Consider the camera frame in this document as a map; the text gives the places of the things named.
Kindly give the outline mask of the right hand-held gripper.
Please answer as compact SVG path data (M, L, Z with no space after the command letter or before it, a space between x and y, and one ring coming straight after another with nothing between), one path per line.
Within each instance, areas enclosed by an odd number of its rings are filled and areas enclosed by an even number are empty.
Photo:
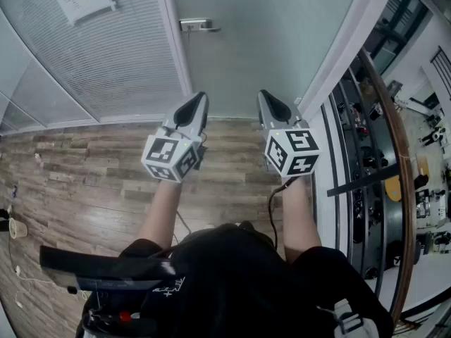
M310 175L320 156L317 133L300 127L302 121L297 106L285 103L267 90L258 93L262 127L268 132L264 155L281 177Z

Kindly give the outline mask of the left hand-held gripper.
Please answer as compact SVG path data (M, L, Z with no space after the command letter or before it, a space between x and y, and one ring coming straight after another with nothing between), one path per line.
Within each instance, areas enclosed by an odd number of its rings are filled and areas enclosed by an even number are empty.
M207 94L197 92L184 96L166 113L163 119L166 127L159 127L148 136L141 157L142 165L153 178L182 182L191 170L199 169L206 152L199 136L206 126L208 109Z

